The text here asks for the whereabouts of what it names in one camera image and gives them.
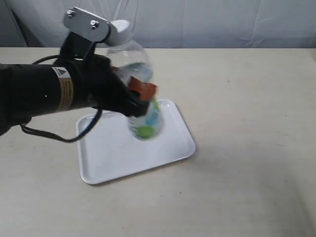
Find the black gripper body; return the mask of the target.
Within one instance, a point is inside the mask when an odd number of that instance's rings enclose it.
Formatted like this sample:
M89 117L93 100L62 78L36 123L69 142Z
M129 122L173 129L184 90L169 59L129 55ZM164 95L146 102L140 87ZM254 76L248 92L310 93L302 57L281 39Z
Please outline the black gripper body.
M127 117L146 114L149 103L130 91L111 68L110 59L95 54L96 43L69 33L59 53L59 66L73 82L70 110L92 107L121 113Z

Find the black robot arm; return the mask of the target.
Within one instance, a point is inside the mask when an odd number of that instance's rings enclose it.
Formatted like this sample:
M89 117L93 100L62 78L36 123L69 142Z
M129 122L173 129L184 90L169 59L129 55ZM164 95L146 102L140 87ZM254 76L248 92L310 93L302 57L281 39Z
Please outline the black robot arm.
M33 64L2 64L0 67L0 132L20 126L29 135L73 143L89 133L103 111L126 117L146 114L157 87L136 78L124 84L109 58L95 53L96 43L69 33L54 62L44 59ZM33 117L92 107L96 115L77 137L28 127Z

